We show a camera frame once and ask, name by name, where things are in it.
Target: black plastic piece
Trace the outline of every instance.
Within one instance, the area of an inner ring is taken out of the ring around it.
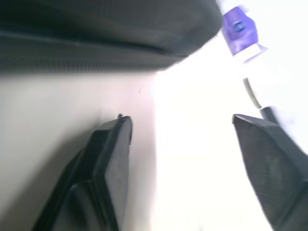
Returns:
[[[269,122],[272,122],[274,124],[279,124],[278,123],[278,120],[274,114],[274,111],[271,107],[263,107],[260,109],[260,113],[262,115],[262,118],[269,121]]]
[[[249,180],[275,231],[308,230],[308,157],[277,124],[234,115]]]
[[[129,117],[94,130],[67,165],[33,230],[121,230],[131,133]]]

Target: textured black surface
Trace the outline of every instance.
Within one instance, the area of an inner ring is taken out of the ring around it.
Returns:
[[[307,156],[277,124],[244,115],[235,115],[233,123],[247,175],[270,224],[275,230],[308,230]]]
[[[94,130],[84,150],[60,177],[33,230],[120,230],[128,192],[131,133],[129,117]]]
[[[221,26],[214,0],[2,1],[0,71],[164,69]]]

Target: dark gray fabric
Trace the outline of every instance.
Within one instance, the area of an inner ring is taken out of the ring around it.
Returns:
[[[306,154],[277,124],[244,115],[233,123],[247,175],[274,230],[308,230]]]
[[[214,0],[2,1],[0,71],[167,68],[221,26]]]

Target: beige surface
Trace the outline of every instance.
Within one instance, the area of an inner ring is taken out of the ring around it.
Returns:
[[[153,78],[148,73],[1,79],[0,229],[30,230],[90,131],[122,113],[134,122],[125,226],[149,230],[155,186]]]

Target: purple plastic part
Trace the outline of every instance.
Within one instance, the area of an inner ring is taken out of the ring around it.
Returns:
[[[235,7],[223,15],[223,20],[222,33],[232,55],[258,43],[256,24],[240,7]]]

